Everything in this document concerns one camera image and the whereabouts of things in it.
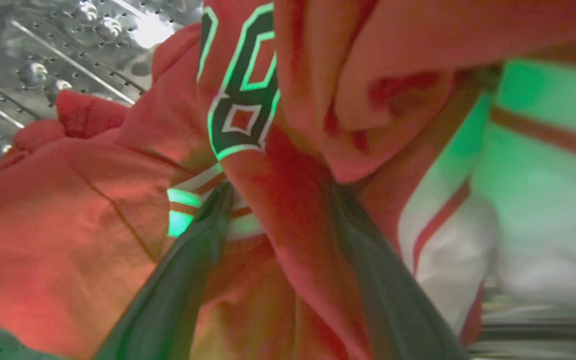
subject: white stripe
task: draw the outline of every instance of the white stripe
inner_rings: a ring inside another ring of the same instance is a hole
[[[199,208],[204,204],[204,199],[196,193],[183,191],[180,189],[170,188],[167,190],[168,200],[171,203],[188,205],[189,207]]]
[[[228,227],[227,241],[237,241],[265,233],[259,219],[254,214],[247,214],[233,219]]]
[[[525,59],[508,61],[496,104],[515,114],[576,132],[576,67]]]
[[[576,153],[491,123],[471,184],[499,219],[503,291],[576,308]]]
[[[416,280],[455,334],[486,275],[498,226],[494,210],[470,196],[423,247]]]
[[[203,186],[207,182],[210,182],[210,180],[214,179],[215,177],[217,177],[219,174],[221,174],[223,172],[224,172],[224,169],[222,168],[221,164],[219,164],[219,162],[217,162],[217,164],[214,164],[208,170],[198,174],[197,176],[194,176],[194,177],[189,178],[188,180],[186,180],[184,182],[181,182],[177,185],[174,185],[172,187],[172,189],[179,189],[180,191],[193,192],[193,191],[196,191],[197,189],[199,189],[201,186]],[[206,200],[206,198],[208,198],[208,196],[206,196],[206,194],[204,194],[202,196],[202,198],[204,200]]]
[[[235,196],[232,200],[232,210],[236,211],[247,207],[248,203],[246,202],[246,200],[243,198],[243,196],[240,195],[238,191],[235,191]]]
[[[419,235],[466,181],[480,153],[490,96],[482,95],[441,155],[423,176],[404,207],[398,226],[401,257],[414,269],[414,248]]]

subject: metal surface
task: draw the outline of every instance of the metal surface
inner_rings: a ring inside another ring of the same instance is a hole
[[[474,360],[576,360],[576,309],[522,303],[484,286],[483,327],[470,348]]]
[[[55,118],[71,89],[132,105],[154,48],[197,22],[201,0],[0,0],[0,156],[14,133]]]

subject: jersey sleeve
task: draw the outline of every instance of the jersey sleeve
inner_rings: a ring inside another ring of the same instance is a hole
[[[353,182],[402,151],[455,71],[576,39],[576,1],[277,0],[286,118]]]
[[[70,94],[59,121],[16,137],[0,167],[0,328],[26,346],[89,358],[153,270],[167,188],[202,170],[208,143],[193,125],[198,57],[187,27],[130,109]]]

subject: clothing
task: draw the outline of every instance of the clothing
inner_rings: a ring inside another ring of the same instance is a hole
[[[236,218],[194,360],[372,358],[322,196],[333,181],[473,341],[499,224],[469,185],[491,98],[462,69],[576,39],[576,2],[204,5],[133,107],[64,91],[58,120],[18,133],[0,163],[0,328],[90,356],[228,178]]]
[[[576,308],[576,66],[506,64],[471,178],[499,225],[506,294]]]

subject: hockey jersey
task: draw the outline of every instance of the hockey jersey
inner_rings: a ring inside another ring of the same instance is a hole
[[[133,107],[65,91],[58,120],[16,136],[0,162],[0,328],[90,356],[227,178],[233,219],[194,360],[372,358],[330,182],[473,341],[500,221],[469,180],[493,99],[466,69],[573,41],[576,2],[204,5],[157,49]]]

